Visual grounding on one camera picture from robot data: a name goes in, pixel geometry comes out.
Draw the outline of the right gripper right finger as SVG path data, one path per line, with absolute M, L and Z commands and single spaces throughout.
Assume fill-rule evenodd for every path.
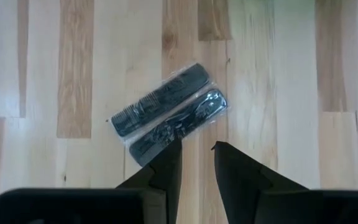
M 265 191 L 305 190 L 227 142 L 213 146 L 214 169 L 229 223 L 254 223 Z

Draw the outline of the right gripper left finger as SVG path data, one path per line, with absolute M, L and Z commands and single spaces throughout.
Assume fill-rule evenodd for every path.
M 116 188 L 127 197 L 114 215 L 118 223 L 177 222 L 182 143 L 175 139 Z

